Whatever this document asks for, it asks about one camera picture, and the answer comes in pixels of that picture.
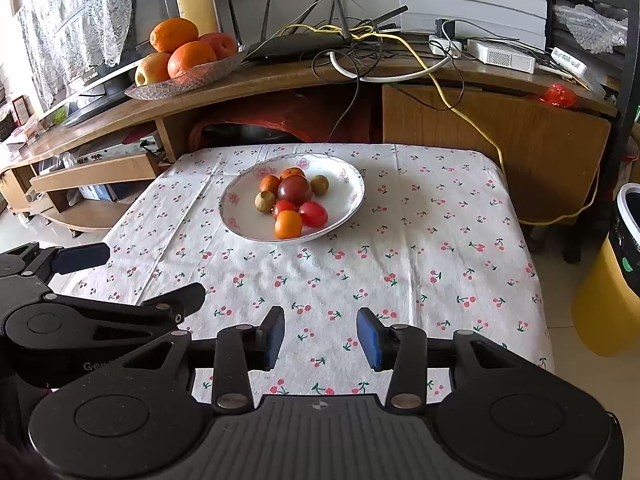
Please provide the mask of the green-brown kiwi fruit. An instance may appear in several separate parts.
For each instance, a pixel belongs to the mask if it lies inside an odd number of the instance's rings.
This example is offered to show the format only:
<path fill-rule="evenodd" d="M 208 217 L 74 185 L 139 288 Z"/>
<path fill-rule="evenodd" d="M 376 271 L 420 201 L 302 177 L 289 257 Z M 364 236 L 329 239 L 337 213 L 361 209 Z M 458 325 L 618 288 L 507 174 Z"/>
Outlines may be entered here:
<path fill-rule="evenodd" d="M 254 199 L 255 208 L 262 214 L 271 214 L 276 204 L 277 196 L 269 190 L 260 191 Z"/>

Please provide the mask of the small red tomato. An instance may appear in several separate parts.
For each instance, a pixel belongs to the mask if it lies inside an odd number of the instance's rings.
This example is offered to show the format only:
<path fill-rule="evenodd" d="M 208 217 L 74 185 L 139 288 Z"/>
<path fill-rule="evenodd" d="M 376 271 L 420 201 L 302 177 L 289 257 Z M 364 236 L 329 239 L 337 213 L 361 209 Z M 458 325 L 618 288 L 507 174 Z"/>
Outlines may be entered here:
<path fill-rule="evenodd" d="M 278 200 L 277 203 L 274 204 L 272 215 L 273 218 L 277 219 L 278 215 L 283 211 L 296 211 L 297 206 L 290 202 L 289 200 Z"/>

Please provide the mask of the oval red tomato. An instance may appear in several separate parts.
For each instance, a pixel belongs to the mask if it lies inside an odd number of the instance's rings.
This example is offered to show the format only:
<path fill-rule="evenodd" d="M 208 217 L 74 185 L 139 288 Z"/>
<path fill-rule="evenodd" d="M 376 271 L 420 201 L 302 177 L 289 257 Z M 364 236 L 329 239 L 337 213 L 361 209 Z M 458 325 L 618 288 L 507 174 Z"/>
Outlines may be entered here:
<path fill-rule="evenodd" d="M 303 205 L 299 206 L 298 213 L 302 218 L 303 225 L 308 226 L 308 228 L 323 228 L 329 220 L 326 208 L 317 202 L 303 203 Z"/>

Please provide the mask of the white floral ceramic bowl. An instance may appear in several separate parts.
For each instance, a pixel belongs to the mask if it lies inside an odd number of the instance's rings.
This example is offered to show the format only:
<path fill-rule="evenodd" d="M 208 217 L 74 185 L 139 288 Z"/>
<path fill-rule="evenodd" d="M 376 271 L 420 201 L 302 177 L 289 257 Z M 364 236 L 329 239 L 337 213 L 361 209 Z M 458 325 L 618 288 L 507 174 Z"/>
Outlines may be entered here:
<path fill-rule="evenodd" d="M 326 154 L 288 154 L 235 177 L 220 196 L 219 214 L 251 242 L 306 242 L 345 224 L 363 203 L 363 176 Z"/>

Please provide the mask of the dark red large tomato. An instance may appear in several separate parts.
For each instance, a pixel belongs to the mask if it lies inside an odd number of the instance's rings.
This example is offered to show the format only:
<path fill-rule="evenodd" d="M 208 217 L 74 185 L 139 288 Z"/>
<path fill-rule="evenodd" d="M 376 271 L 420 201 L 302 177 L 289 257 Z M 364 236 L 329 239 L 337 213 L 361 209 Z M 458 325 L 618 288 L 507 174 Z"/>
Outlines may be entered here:
<path fill-rule="evenodd" d="M 278 188 L 278 200 L 289 200 L 297 207 L 309 202 L 314 196 L 309 181 L 301 176 L 281 180 Z"/>

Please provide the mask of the tan kiwi fruit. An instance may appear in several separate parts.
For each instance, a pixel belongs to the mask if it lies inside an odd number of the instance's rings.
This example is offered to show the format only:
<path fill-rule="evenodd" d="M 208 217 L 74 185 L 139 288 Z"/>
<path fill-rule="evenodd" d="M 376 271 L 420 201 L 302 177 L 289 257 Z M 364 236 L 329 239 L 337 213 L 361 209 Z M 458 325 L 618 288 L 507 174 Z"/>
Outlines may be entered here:
<path fill-rule="evenodd" d="M 329 180 L 323 174 L 317 174 L 309 181 L 310 187 L 314 195 L 325 196 L 329 191 Z"/>

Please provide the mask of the curved wooden tv cabinet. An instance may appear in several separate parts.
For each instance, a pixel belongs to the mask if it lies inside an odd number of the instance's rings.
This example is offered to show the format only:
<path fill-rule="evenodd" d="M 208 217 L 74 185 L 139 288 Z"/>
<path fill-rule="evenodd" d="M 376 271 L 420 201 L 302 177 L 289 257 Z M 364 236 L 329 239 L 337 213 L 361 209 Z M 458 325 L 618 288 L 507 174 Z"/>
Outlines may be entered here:
<path fill-rule="evenodd" d="M 247 124 L 283 131 L 304 142 L 401 143 L 463 148 L 503 162 L 518 215 L 550 221 L 585 203 L 617 110 L 584 89 L 569 108 L 544 102 L 551 75 L 529 75 L 458 61 L 433 81 L 408 86 L 355 86 L 329 67 L 306 62 L 250 66 L 216 84 L 173 98 L 130 100 L 73 128 L 47 131 L 1 166 L 1 191 L 10 207 L 32 211 L 30 190 L 46 194 L 46 216 L 70 229 L 104 231 L 122 213 L 113 204 L 67 203 L 65 192 L 84 184 L 148 180 L 162 160 L 149 154 L 99 162 L 41 177 L 37 164 L 136 125 L 153 125 L 164 159 L 198 149 L 194 129 Z"/>

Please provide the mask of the yellow apple in dish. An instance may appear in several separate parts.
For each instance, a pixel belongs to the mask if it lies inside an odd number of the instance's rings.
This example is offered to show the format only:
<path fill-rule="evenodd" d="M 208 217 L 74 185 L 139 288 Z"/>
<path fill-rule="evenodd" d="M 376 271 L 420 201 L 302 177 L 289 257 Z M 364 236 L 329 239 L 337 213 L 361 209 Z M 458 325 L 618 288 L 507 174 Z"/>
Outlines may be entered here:
<path fill-rule="evenodd" d="M 166 52 L 155 52 L 147 55 L 138 65 L 134 82 L 138 87 L 147 84 L 157 84 L 170 78 L 168 74 L 168 61 L 170 54 Z"/>

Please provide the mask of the glass fruit dish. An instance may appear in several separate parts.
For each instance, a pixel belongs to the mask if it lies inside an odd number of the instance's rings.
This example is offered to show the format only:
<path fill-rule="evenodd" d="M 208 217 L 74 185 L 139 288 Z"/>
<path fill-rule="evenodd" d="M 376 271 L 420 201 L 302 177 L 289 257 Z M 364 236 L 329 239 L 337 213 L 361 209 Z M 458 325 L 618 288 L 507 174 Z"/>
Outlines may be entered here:
<path fill-rule="evenodd" d="M 247 46 L 241 44 L 239 51 L 223 60 L 195 66 L 174 79 L 136 86 L 125 90 L 126 96 L 139 101 L 155 101 L 181 96 L 183 93 L 198 90 L 226 78 L 237 70 L 243 62 Z"/>

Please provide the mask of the red basin under cabinet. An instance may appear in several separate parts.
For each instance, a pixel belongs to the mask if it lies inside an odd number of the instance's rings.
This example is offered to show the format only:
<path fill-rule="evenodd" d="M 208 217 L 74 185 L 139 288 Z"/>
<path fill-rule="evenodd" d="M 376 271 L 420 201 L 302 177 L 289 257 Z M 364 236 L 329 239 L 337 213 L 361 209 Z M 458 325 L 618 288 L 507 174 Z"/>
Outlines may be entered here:
<path fill-rule="evenodd" d="M 288 139 L 307 143 L 373 143 L 382 139 L 382 98 L 336 87 L 285 90 L 206 106 L 188 150 Z"/>

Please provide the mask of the large orange front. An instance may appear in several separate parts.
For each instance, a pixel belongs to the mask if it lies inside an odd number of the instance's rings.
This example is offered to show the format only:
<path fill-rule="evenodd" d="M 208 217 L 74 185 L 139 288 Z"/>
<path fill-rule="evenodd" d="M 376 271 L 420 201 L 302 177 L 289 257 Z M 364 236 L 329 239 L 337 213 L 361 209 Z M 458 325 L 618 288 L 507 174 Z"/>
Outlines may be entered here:
<path fill-rule="evenodd" d="M 175 79 L 195 66 L 215 62 L 216 59 L 215 51 L 205 42 L 187 42 L 172 52 L 167 64 L 168 75 Z"/>

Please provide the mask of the large orange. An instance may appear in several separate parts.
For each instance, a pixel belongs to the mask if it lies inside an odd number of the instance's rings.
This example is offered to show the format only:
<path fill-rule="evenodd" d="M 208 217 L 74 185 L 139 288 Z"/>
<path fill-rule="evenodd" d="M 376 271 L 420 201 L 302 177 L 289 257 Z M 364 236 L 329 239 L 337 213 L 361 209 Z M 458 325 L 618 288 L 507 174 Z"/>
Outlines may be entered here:
<path fill-rule="evenodd" d="M 215 51 L 205 42 L 187 42 L 172 52 L 167 64 L 168 75 L 175 79 L 195 66 L 215 62 L 216 59 Z"/>
<path fill-rule="evenodd" d="M 150 32 L 150 45 L 157 52 L 172 53 L 183 44 L 198 39 L 198 28 L 185 18 L 168 18 Z"/>

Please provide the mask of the red apple in dish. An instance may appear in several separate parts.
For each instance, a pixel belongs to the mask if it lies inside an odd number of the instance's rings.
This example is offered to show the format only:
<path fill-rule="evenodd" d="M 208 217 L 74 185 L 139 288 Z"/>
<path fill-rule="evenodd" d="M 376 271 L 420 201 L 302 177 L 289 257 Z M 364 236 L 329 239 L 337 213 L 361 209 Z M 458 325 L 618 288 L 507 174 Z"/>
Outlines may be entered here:
<path fill-rule="evenodd" d="M 230 58 L 230 56 L 236 55 L 239 52 L 236 41 L 225 32 L 209 32 L 208 34 L 202 35 L 198 40 L 211 47 L 218 60 Z"/>

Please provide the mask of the red plastic bag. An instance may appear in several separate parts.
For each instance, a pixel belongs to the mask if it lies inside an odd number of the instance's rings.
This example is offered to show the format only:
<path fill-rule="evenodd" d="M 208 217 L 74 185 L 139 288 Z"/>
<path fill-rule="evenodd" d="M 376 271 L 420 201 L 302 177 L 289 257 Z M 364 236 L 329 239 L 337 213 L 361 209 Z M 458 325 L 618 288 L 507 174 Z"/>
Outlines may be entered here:
<path fill-rule="evenodd" d="M 562 82 L 550 84 L 544 95 L 540 97 L 540 100 L 546 104 L 561 108 L 571 108 L 577 104 L 576 93 L 565 84 L 562 84 Z"/>

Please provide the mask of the white label box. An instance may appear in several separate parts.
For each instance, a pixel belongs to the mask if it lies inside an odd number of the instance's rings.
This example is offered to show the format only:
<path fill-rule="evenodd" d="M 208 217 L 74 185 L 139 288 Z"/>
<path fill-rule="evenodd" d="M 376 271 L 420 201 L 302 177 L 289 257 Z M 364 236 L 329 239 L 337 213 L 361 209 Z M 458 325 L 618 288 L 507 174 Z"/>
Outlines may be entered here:
<path fill-rule="evenodd" d="M 551 50 L 551 58 L 563 70 L 567 70 L 576 78 L 582 78 L 588 72 L 588 67 L 584 62 L 558 47 Z"/>

